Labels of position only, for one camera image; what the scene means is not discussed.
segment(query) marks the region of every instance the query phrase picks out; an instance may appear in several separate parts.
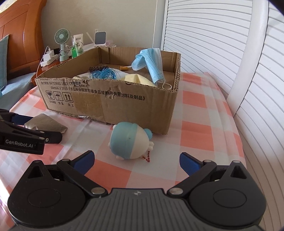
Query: torn cardboard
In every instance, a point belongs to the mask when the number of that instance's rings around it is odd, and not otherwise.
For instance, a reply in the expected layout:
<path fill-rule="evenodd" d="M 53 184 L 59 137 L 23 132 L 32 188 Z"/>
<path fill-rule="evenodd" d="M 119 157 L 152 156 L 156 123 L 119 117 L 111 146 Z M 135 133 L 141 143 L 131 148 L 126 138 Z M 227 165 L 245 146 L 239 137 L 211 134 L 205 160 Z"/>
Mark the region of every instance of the torn cardboard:
<path fill-rule="evenodd" d="M 172 90 L 112 79 L 72 79 L 98 64 L 111 68 L 132 64 L 143 48 L 93 48 L 36 78 L 46 107 L 72 117 L 110 124 L 137 123 L 154 133 L 167 134 L 176 101 L 180 54 L 161 51 L 166 83 Z M 125 71 L 151 79 L 147 69 Z"/>

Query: louvered closet door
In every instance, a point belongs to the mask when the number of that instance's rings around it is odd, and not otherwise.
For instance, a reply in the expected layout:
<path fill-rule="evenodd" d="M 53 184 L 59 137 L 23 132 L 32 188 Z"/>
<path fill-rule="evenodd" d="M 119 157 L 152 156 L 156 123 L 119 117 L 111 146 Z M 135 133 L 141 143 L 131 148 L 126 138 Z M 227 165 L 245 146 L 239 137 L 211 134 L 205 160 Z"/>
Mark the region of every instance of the louvered closet door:
<path fill-rule="evenodd" d="M 263 50 L 252 83 L 234 119 L 247 168 L 263 190 L 265 230 L 284 226 L 284 17 L 269 5 Z"/>
<path fill-rule="evenodd" d="M 229 94 L 247 42 L 250 0 L 169 0 L 162 49 L 181 53 L 181 70 L 209 72 Z"/>

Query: hand sanitizer bottle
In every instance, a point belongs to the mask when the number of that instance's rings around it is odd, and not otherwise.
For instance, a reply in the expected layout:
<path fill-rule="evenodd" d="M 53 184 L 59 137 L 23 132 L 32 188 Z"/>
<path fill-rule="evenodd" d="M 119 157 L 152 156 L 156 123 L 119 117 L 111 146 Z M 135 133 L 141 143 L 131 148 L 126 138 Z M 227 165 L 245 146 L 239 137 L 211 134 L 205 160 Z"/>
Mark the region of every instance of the hand sanitizer bottle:
<path fill-rule="evenodd" d="M 72 58 L 76 58 L 77 57 L 75 41 L 74 41 L 73 38 L 72 38 L 71 54 L 72 54 Z"/>

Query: metal screw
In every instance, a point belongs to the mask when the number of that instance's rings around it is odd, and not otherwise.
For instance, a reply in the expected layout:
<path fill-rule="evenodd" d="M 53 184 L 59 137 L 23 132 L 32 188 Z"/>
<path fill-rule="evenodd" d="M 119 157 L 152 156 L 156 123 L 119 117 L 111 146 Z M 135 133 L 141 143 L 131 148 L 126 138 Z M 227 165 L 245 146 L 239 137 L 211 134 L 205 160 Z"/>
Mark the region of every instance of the metal screw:
<path fill-rule="evenodd" d="M 95 195 L 104 194 L 105 191 L 106 190 L 104 188 L 101 188 L 101 187 L 92 188 L 92 190 L 91 190 L 92 194 L 95 194 Z"/>
<path fill-rule="evenodd" d="M 181 188 L 171 188 L 170 194 L 172 195 L 181 195 L 183 193 L 183 190 Z"/>

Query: blue wire coil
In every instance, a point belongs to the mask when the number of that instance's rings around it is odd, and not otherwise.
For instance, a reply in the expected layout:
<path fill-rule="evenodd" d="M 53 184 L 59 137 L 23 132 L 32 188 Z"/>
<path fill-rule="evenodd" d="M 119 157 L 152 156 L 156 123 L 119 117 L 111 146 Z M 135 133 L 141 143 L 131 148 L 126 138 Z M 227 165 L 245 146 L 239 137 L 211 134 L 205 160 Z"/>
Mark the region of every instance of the blue wire coil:
<path fill-rule="evenodd" d="M 116 79 L 116 73 L 111 68 L 104 68 L 102 71 L 93 71 L 90 74 L 91 79 Z"/>

